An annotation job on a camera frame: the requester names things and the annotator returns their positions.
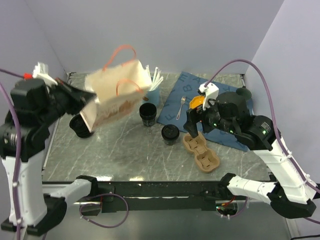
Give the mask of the stack of black lids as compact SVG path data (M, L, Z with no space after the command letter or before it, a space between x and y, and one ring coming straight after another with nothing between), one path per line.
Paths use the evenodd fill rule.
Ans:
M75 134L81 138L86 139L91 137L94 133L90 132L80 114L75 115L69 122L69 127L75 132Z

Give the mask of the black takeout coffee cup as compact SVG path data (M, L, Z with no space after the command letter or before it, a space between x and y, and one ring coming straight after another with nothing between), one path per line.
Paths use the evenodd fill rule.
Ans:
M175 137L175 138L163 138L163 142L166 144L166 145L168 145L168 146L172 146L172 145L174 145L176 142L177 142L177 137Z

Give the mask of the brown paper takeout bag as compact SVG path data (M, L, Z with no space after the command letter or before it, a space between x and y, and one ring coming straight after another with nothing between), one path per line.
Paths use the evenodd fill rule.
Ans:
M133 51L133 58L117 66L111 63L124 49ZM135 49L128 44L119 46L103 68L88 74L84 89L96 94L80 115L90 132L130 114L151 88L148 71L137 59Z

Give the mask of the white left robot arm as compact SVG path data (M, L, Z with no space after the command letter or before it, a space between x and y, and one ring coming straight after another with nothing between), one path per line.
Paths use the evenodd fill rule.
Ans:
M43 79L31 78L19 80L3 96L9 111L0 127L0 159L8 179L10 214L0 226L17 239L22 229L42 237L62 222L70 205L99 195L98 180L85 175L57 192L44 193L43 162L38 158L49 127L65 114L78 114L96 95L61 80L48 86Z

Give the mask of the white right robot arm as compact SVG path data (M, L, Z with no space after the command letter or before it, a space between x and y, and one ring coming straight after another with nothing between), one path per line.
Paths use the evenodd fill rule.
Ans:
M262 182L227 173L219 182L219 195L226 200L232 196L260 200L287 219L311 217L317 208L313 199L319 196L319 188L286 149L272 120L251 114L246 99L236 92L224 92L208 101L206 108L198 105L187 110L183 127L190 136L199 135L198 122L204 133L217 129L232 134L263 160L276 179Z

